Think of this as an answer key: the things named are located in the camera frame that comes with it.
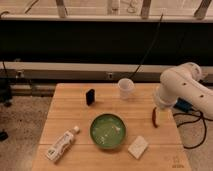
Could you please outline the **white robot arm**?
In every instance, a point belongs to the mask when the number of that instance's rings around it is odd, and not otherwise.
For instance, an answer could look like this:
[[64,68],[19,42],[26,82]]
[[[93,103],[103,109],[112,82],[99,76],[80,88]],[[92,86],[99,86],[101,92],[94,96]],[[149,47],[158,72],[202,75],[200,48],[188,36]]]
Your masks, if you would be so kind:
[[202,113],[213,117],[213,90],[199,83],[202,69],[187,62],[166,69],[160,75],[160,84],[153,93],[153,100],[160,109],[173,107],[181,98]]

